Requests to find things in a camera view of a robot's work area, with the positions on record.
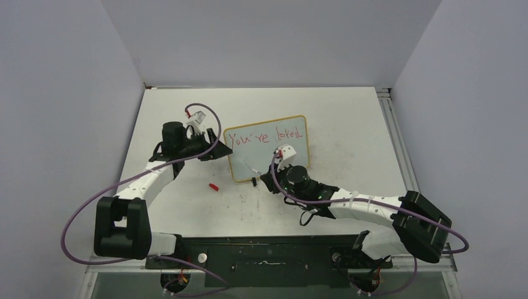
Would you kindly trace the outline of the red whiteboard marker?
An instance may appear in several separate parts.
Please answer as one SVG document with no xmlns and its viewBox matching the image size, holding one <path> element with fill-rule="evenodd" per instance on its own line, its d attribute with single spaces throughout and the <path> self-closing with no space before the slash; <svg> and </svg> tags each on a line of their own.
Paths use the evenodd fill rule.
<svg viewBox="0 0 528 299">
<path fill-rule="evenodd" d="M 250 170 L 252 170 L 254 173 L 256 173 L 256 174 L 258 174 L 258 175 L 262 175 L 262 173 L 261 173 L 259 170 L 257 170 L 257 169 L 255 169 L 255 168 L 251 167 L 246 161 L 243 161 L 243 162 L 244 162 L 245 165 L 246 165 Z"/>
</svg>

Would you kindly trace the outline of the red marker cap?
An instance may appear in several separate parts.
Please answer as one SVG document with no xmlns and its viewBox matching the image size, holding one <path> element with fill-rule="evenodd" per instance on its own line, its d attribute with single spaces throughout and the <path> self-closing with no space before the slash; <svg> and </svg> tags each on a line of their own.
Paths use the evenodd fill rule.
<svg viewBox="0 0 528 299">
<path fill-rule="evenodd" d="M 214 191 L 218 192 L 219 191 L 219 187 L 213 183 L 210 183 L 209 184 L 209 187 L 212 188 Z"/>
</svg>

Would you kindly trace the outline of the yellow framed whiteboard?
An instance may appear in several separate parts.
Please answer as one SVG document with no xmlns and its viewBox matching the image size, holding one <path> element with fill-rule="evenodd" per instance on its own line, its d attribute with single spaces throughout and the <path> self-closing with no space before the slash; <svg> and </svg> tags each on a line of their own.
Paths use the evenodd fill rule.
<svg viewBox="0 0 528 299">
<path fill-rule="evenodd" d="M 228 156 L 230 173 L 236 183 L 259 176 L 243 161 L 262 174 L 268 171 L 274 151 L 288 143 L 296 150 L 294 165 L 310 166 L 308 124 L 303 115 L 261 121 L 224 130 L 224 143 L 233 150 Z"/>
</svg>

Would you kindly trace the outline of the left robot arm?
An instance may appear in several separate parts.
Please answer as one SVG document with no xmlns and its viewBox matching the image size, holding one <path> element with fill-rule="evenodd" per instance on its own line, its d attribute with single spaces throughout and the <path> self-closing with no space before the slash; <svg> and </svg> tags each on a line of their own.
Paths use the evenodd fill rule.
<svg viewBox="0 0 528 299">
<path fill-rule="evenodd" d="M 97 202 L 94 252 L 101 257 L 142 260 L 161 255 L 170 268 L 180 267 L 186 251 L 177 245 L 178 236 L 151 229 L 148 207 L 182 171 L 187 159 L 220 159 L 232 154 L 213 129 L 200 133 L 197 125 L 179 121 L 163 124 L 162 140 L 146 165 L 146 174 L 113 197 Z"/>
</svg>

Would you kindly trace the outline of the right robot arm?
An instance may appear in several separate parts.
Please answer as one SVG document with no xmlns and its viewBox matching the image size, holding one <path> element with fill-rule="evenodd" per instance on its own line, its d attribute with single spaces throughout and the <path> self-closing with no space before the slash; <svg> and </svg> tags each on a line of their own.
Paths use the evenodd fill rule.
<svg viewBox="0 0 528 299">
<path fill-rule="evenodd" d="M 417 191 L 394 197 L 359 194 L 313 180 L 303 166 L 269 169 L 260 179 L 271 193 L 284 195 L 312 216 L 386 227 L 386 232 L 368 231 L 360 236 L 352 258 L 361 267 L 400 254 L 428 263 L 440 261 L 452 221 Z"/>
</svg>

